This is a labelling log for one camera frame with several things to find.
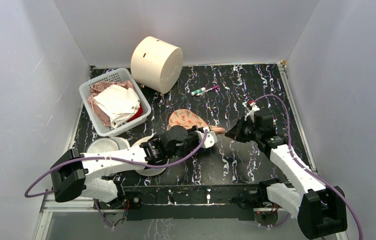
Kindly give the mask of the floral mesh laundry bag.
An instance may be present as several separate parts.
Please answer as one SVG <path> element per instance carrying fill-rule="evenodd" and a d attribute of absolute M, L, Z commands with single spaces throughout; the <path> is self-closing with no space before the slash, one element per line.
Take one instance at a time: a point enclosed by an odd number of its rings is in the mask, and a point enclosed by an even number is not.
<path fill-rule="evenodd" d="M 209 127 L 218 135 L 226 133 L 225 128 L 206 123 L 200 116 L 188 109 L 177 109 L 170 115 L 166 130 L 170 130 L 173 126 L 182 126 L 187 130 L 193 126 Z"/>

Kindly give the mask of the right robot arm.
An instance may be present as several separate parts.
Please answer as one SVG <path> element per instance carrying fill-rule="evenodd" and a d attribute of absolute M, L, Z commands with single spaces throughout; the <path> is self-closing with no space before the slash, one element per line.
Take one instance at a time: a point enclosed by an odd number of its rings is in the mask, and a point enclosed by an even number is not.
<path fill-rule="evenodd" d="M 339 187 L 334 190 L 310 175 L 308 166 L 295 161 L 295 152 L 288 139 L 277 134 L 272 114 L 261 115 L 251 110 L 239 118 L 225 136 L 241 143 L 254 141 L 287 177 L 291 187 L 277 178 L 262 181 L 258 187 L 258 202 L 264 207 L 274 203 L 297 219 L 300 230 L 308 239 L 316 239 L 344 232 L 348 228 L 344 193 Z"/>

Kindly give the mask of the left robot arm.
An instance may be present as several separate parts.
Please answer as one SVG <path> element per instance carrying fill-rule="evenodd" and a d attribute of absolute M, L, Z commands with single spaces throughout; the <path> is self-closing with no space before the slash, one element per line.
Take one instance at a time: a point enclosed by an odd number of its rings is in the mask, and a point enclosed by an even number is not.
<path fill-rule="evenodd" d="M 112 174 L 146 170 L 165 170 L 191 158 L 198 150 L 217 142 L 209 127 L 186 129 L 175 125 L 138 145 L 101 153 L 80 153 L 67 150 L 50 168 L 52 190 L 57 203 L 78 197 L 97 199 L 113 208 L 125 203 L 122 187 L 105 177 Z"/>

